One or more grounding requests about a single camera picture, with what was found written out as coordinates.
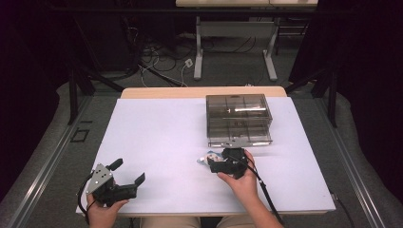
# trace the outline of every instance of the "wire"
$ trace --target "wire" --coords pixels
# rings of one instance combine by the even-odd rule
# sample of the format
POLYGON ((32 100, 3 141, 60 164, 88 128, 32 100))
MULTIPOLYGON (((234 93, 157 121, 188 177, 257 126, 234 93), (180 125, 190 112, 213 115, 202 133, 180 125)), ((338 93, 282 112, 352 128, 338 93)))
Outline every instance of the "wire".
POLYGON ((235 158, 235 157, 233 157, 233 156, 228 155, 228 157, 229 157, 229 158, 232 158, 233 160, 235 160, 235 161, 237 161, 237 162, 239 162, 239 163, 241 163, 241 164, 243 164, 243 165, 246 166, 249 170, 251 170, 253 174, 255 174, 255 176, 257 177, 257 179, 258 179, 258 181, 259 181, 260 188, 261 188, 261 190, 263 191, 264 196, 266 197, 267 202, 269 203, 269 206, 270 206, 270 208, 271 208, 272 211, 273 211, 273 214, 275 214, 275 217, 277 218, 278 222, 279 222, 281 225, 284 225, 284 221, 282 220, 282 218, 281 218, 281 216, 279 215, 279 213, 278 213, 278 211, 277 211, 277 209, 276 209, 274 203, 272 202, 272 199, 270 198, 269 192, 267 191, 266 184, 265 184, 265 183, 263 182, 263 180, 260 178, 260 176, 259 176, 259 174, 258 174, 258 169, 257 169, 257 167, 255 166, 255 164, 253 163, 253 161, 246 157, 247 160, 250 161, 250 162, 253 164, 254 168, 252 168, 252 167, 249 166, 247 163, 245 163, 245 162, 243 162, 243 161, 241 161, 241 160, 239 160, 239 159, 237 159, 237 158, 235 158))
POLYGON ((92 175, 94 174, 94 171, 92 171, 88 176, 86 176, 86 179, 83 181, 83 183, 80 185, 80 188, 78 190, 77 193, 77 204, 78 207, 80 208, 80 210, 84 213, 85 218, 86 218, 86 223, 89 225, 89 219, 88 219, 88 212, 87 210, 84 208, 83 204, 81 203, 81 196, 83 195, 84 192, 84 188, 86 187, 86 183, 92 178, 92 175))

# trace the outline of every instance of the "black curtain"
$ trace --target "black curtain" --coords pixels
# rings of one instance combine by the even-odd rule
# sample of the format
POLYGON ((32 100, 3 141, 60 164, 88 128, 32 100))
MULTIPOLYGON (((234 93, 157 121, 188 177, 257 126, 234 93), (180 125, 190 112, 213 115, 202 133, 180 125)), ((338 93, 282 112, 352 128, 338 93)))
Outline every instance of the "black curtain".
MULTIPOLYGON (((313 18, 290 81, 337 65, 337 91, 351 103, 362 152, 403 202, 403 5, 319 0, 317 10, 355 10, 357 14, 346 19, 313 18)), ((317 78, 317 83, 327 76, 317 78)))
POLYGON ((36 1, 2 1, 0 10, 1 200, 52 121, 67 69, 36 1))

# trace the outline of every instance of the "clear plastic box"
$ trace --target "clear plastic box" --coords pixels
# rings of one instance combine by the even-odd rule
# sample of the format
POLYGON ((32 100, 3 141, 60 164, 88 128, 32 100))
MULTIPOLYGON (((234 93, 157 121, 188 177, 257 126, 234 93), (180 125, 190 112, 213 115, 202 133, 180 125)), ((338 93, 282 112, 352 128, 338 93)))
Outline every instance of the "clear plastic box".
POLYGON ((263 94, 207 95, 207 138, 211 147, 271 143, 272 115, 263 94))

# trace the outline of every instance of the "gray carpet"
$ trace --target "gray carpet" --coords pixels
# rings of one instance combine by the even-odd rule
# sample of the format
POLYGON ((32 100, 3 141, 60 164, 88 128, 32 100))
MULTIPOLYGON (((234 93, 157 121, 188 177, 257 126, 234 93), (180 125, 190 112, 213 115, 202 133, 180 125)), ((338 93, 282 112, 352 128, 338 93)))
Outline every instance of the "gray carpet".
MULTIPOLYGON (((204 53, 202 78, 200 81, 193 80, 192 68, 186 68, 183 72, 184 82, 189 86, 287 86, 288 75, 297 54, 299 39, 282 38, 280 55, 274 57, 274 64, 278 74, 276 82, 268 80, 264 62, 261 57, 261 50, 265 43, 257 40, 255 47, 246 53, 204 53)), ((234 50, 240 46, 245 39, 213 39, 207 40, 204 45, 207 47, 213 44, 213 49, 234 50)), ((244 49, 252 46, 248 43, 244 49)), ((194 50, 189 48, 194 44, 185 44, 179 47, 178 58, 175 62, 169 58, 161 58, 158 63, 160 69, 173 69, 161 71, 161 73, 181 80, 181 69, 184 60, 192 58, 194 61, 194 50)), ((163 50, 160 54, 169 53, 163 50)), ((144 81, 140 72, 135 75, 116 81, 122 86, 169 86, 169 84, 149 72, 144 73, 144 81)), ((83 181, 83 178, 90 171, 95 159, 97 150, 102 141, 106 127, 120 96, 111 88, 94 82, 97 93, 91 99, 89 107, 78 124, 79 130, 87 131, 84 142, 70 142, 63 157, 58 163, 47 187, 27 222, 27 227, 86 227, 84 219, 75 214, 77 198, 75 194, 83 181)), ((340 162, 337 154, 336 141, 332 136, 327 120, 320 114, 323 107, 309 95, 312 85, 307 85, 290 94, 295 102, 297 112, 307 133, 307 137, 317 157, 319 167, 329 188, 337 194, 345 204, 349 214, 352 216, 355 227, 371 227, 355 194, 355 190, 340 162)), ((26 169, 19 180, 10 189, 6 198, 0 204, 0 227, 7 227, 13 213, 17 210, 29 187, 32 185, 45 160, 53 153, 58 141, 67 127, 68 120, 68 87, 62 86, 59 89, 61 103, 55 115, 53 123, 48 128, 46 135, 32 155, 26 169)), ((349 103, 338 96, 336 106, 336 121, 338 132, 346 144, 349 153, 355 160, 355 164, 362 175, 363 180, 370 189, 386 227, 399 227, 403 224, 403 208, 389 192, 384 188, 380 179, 372 167, 366 162, 357 143, 354 122, 351 117, 349 103)), ((286 227, 350 227, 347 215, 341 205, 335 203, 337 210, 322 216, 286 216, 284 218, 286 227)), ((116 227, 128 227, 128 218, 119 218, 116 227)))

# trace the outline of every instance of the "white tabletop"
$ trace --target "white tabletop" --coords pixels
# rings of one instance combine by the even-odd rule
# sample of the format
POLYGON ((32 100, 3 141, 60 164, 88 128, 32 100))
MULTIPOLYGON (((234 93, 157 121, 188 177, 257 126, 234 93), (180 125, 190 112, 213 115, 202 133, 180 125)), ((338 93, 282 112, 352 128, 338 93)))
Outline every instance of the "white tabletop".
MULTIPOLYGON (((282 214, 335 210, 292 100, 268 97, 267 102, 273 116, 273 142, 247 149, 276 208, 282 214)), ((120 216, 244 213, 231 189, 196 162, 211 150, 205 109, 204 98, 118 100, 94 167, 122 158, 124 164, 113 171, 120 185, 132 183, 145 172, 137 198, 120 210, 120 216)), ((261 190, 259 195, 266 202, 261 190)), ((85 196, 82 202, 86 205, 85 196)))
POLYGON ((314 7, 317 0, 176 0, 177 7, 314 7))

